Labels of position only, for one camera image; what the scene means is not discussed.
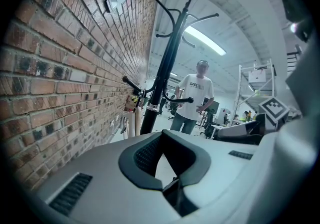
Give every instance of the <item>ceiling light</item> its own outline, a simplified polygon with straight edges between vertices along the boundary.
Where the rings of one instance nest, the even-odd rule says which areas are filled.
[[[220,56],[223,56],[226,54],[226,52],[218,44],[216,44],[213,40],[209,39],[203,33],[199,32],[197,29],[189,26],[189,27],[187,27],[185,32],[191,34],[192,36],[195,36],[198,40],[207,44],[210,48],[212,48],[214,51],[216,51]]]
[[[296,30],[297,30],[297,24],[293,23],[291,26],[290,26],[290,30],[295,33]]]

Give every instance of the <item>vent slot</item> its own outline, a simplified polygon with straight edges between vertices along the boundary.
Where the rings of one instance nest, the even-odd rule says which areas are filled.
[[[61,214],[68,216],[91,180],[92,176],[79,173],[52,200],[49,206]]]
[[[253,156],[253,154],[247,154],[247,153],[242,153],[242,152],[238,152],[238,151],[231,151],[229,153],[230,155],[233,155],[235,157],[239,157],[239,158],[243,158],[243,159],[247,159],[247,160],[251,160],[251,157]]]

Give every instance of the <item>white t-shirt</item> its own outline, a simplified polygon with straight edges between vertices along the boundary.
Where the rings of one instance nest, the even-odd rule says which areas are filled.
[[[197,106],[201,106],[204,98],[214,97],[214,86],[208,77],[197,78],[196,74],[189,74],[178,84],[179,88],[184,89],[182,98],[193,97],[193,103],[184,103],[178,107],[177,113],[189,120],[197,121],[199,113]]]

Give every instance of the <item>metal shelving frame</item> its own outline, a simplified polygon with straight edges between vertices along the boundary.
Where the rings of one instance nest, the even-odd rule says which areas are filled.
[[[259,89],[257,89],[252,95],[241,95],[240,91],[241,91],[241,81],[242,81],[242,76],[243,76],[243,71],[252,71],[252,70],[259,70],[259,69],[264,69],[264,70],[270,70],[271,71],[271,78],[268,79]],[[263,101],[265,101],[266,99],[270,98],[270,97],[274,97],[275,96],[275,73],[274,73],[274,68],[272,65],[272,61],[271,59],[269,59],[268,63],[265,65],[259,65],[256,66],[255,64],[251,67],[245,67],[243,68],[241,65],[239,65],[239,80],[238,80],[238,89],[237,89],[237,93],[236,93],[236,99],[235,99],[235,104],[234,104],[234,110],[232,115],[230,116],[230,120],[233,120],[237,111],[238,106],[240,106],[241,104],[248,102],[248,104],[250,104],[250,101],[253,101],[254,103],[261,103]],[[258,93],[269,83],[272,82],[272,93],[271,96],[264,96],[264,95],[258,95]]]

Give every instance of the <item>white ceiling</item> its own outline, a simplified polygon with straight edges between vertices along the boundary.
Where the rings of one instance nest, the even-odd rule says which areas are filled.
[[[168,8],[182,10],[187,0],[161,0]],[[181,42],[173,73],[175,87],[177,82],[189,73],[195,73],[197,62],[201,59],[209,62],[207,76],[212,79],[216,91],[235,93],[238,88],[239,64],[252,66],[254,61],[265,64],[271,58],[277,72],[277,79],[284,81],[287,76],[286,52],[295,50],[297,43],[290,32],[290,23],[285,19],[281,0],[192,0],[189,13],[198,18],[219,13],[218,18],[195,24],[193,27],[211,38],[225,51],[220,56],[211,48],[185,33],[190,42],[197,45],[195,49]],[[175,19],[178,14],[172,12]],[[160,9],[155,23],[155,33],[168,34],[172,31],[167,14]],[[155,76],[160,65],[168,38],[152,39],[149,61],[149,75]],[[245,79],[243,94],[251,92]]]

